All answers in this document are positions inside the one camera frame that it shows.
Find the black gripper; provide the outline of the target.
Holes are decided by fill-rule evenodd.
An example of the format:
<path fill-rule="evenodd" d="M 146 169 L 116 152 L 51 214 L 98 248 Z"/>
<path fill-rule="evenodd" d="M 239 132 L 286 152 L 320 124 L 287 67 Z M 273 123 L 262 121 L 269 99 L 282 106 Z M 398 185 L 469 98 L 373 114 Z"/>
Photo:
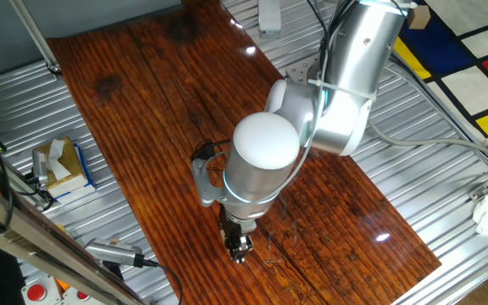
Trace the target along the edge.
<path fill-rule="evenodd" d="M 244 263 L 247 254 L 253 249 L 251 235 L 255 231 L 254 220 L 235 219 L 223 205 L 219 206 L 220 234 L 225 239 L 225 247 L 231 259 L 236 263 Z"/>

